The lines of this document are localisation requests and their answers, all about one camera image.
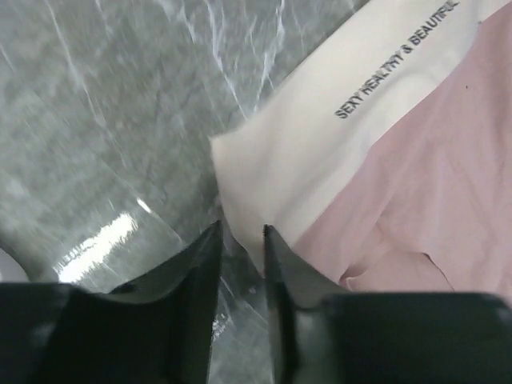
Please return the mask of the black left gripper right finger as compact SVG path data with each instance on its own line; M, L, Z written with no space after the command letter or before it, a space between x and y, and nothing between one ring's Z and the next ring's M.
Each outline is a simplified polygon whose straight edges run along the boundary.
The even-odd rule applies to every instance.
M511 309L483 293L351 293L265 226L276 383L508 383Z

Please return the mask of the pink underwear white waistband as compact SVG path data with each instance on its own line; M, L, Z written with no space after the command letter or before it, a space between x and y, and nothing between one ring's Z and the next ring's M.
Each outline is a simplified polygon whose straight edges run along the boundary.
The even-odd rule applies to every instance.
M511 296L511 4L371 1L211 141L234 238L352 291Z

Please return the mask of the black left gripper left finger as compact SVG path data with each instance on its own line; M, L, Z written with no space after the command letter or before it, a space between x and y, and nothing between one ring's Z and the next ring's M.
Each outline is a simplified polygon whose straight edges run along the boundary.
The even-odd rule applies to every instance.
M222 227L107 294L63 283L1 286L4 383L205 383Z

